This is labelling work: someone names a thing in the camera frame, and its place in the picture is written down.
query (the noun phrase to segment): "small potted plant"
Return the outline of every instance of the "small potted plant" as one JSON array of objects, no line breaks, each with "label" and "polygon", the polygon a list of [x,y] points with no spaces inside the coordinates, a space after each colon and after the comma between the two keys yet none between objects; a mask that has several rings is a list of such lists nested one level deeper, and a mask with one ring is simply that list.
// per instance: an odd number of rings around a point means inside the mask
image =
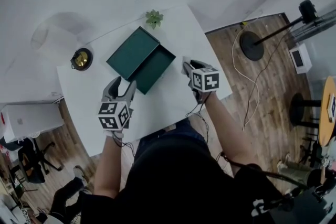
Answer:
[{"label": "small potted plant", "polygon": [[153,29],[155,29],[156,26],[161,26],[163,15],[155,10],[152,10],[151,12],[146,13],[146,18],[146,24],[149,24]]}]

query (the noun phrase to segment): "person's leg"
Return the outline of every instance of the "person's leg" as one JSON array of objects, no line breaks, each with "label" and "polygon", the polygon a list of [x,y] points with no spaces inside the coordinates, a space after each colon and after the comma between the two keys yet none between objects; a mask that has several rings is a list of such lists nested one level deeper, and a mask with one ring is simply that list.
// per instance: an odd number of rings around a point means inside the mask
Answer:
[{"label": "person's leg", "polygon": [[50,213],[60,214],[65,217],[67,200],[87,185],[81,168],[76,166],[73,171],[75,178],[56,191]]},{"label": "person's leg", "polygon": [[83,197],[88,194],[92,194],[91,191],[84,188],[79,192],[79,196],[76,203],[66,207],[66,219],[69,222],[71,222],[75,218],[75,216],[77,216],[81,212]]},{"label": "person's leg", "polygon": [[308,176],[311,171],[296,169],[295,166],[293,166],[293,168],[290,168],[287,166],[287,164],[284,164],[282,161],[279,161],[278,162],[278,172],[296,181],[307,184]]},{"label": "person's leg", "polygon": [[170,134],[186,135],[189,137],[193,137],[206,144],[204,137],[191,126],[190,120],[188,118],[185,118],[177,122],[175,125],[176,129],[166,132],[164,135],[170,135]]},{"label": "person's leg", "polygon": [[135,153],[134,161],[136,161],[139,158],[139,156],[146,150],[146,148],[152,142],[152,140],[158,138],[164,133],[165,133],[165,130],[161,129],[161,130],[158,130],[152,134],[149,134],[141,138],[139,141],[138,149],[136,150],[136,153]]},{"label": "person's leg", "polygon": [[295,169],[298,171],[303,171],[303,172],[311,172],[312,168],[310,168],[307,165],[300,164],[300,163],[293,163],[293,162],[286,162],[285,163],[288,168]]}]

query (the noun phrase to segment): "white cable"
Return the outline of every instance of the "white cable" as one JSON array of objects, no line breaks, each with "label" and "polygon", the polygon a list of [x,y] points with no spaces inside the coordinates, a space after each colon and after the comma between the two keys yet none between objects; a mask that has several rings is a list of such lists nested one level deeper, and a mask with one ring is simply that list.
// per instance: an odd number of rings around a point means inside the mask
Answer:
[{"label": "white cable", "polygon": [[262,15],[262,12],[261,12],[261,14],[258,16],[258,18],[254,19],[252,22],[246,24],[246,25],[243,27],[243,29],[242,29],[241,31],[239,31],[239,33],[237,34],[235,40],[233,41],[233,44],[232,44],[232,50],[231,50],[233,67],[234,67],[235,70],[238,72],[238,74],[240,74],[241,76],[243,76],[244,78],[248,79],[249,81],[251,81],[253,84],[256,85],[257,93],[258,93],[258,102],[257,102],[257,105],[256,105],[256,107],[254,108],[254,111],[253,111],[252,116],[248,119],[248,121],[247,121],[246,123],[243,123],[243,130],[245,129],[245,126],[250,122],[250,120],[252,119],[252,117],[253,117],[254,114],[256,113],[257,108],[258,108],[258,106],[259,106],[259,87],[258,87],[258,84],[257,84],[256,81],[250,79],[248,76],[244,75],[243,73],[241,73],[241,72],[236,68],[236,65],[235,65],[235,59],[234,59],[234,56],[233,56],[233,49],[234,49],[234,47],[235,47],[235,43],[236,43],[237,38],[238,38],[238,36],[240,35],[240,33],[243,32],[243,31],[245,30],[245,28],[246,28],[249,24],[254,23],[255,21],[257,21],[257,20],[261,17],[261,15]]}]

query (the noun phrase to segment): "person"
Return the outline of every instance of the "person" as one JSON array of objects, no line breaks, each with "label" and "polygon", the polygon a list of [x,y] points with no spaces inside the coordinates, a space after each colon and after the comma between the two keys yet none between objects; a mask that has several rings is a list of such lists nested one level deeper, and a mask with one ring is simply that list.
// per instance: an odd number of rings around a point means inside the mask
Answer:
[{"label": "person", "polygon": [[285,157],[285,162],[280,160],[277,166],[280,174],[288,176],[310,188],[317,188],[324,185],[323,189],[325,191],[330,191],[336,185],[334,172],[326,168],[316,169],[307,165],[294,163],[291,161],[289,153]]},{"label": "person", "polygon": [[120,191],[121,144],[107,136],[94,194],[83,201],[82,224],[204,217],[247,223],[252,221],[256,199],[282,198],[268,178],[256,171],[261,169],[249,137],[216,93],[208,93],[204,100],[223,152],[246,166],[232,165],[234,178],[224,173],[204,138],[185,119],[172,131],[160,130],[140,140],[125,188]]},{"label": "person", "polygon": [[[80,166],[75,166],[73,171],[74,179],[56,191],[49,214],[40,213],[37,217],[30,216],[35,224],[71,224],[72,220],[80,214],[83,197],[91,192],[86,188],[88,183],[83,169]],[[67,200],[77,192],[79,192],[77,202],[66,206]]]}]

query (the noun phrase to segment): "round stand base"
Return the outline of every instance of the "round stand base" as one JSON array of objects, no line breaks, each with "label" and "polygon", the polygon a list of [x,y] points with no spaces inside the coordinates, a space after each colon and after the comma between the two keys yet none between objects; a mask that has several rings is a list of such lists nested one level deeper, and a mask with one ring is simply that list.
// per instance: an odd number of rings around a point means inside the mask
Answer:
[{"label": "round stand base", "polygon": [[259,40],[261,40],[260,37],[250,31],[244,32],[240,36],[240,47],[244,55],[252,61],[258,61],[264,56],[263,44],[254,45]]},{"label": "round stand base", "polygon": [[290,102],[289,108],[289,120],[293,126],[297,126],[301,122],[304,114],[303,106],[296,106],[296,103],[303,101],[303,96],[301,93],[296,93],[292,101]]}]

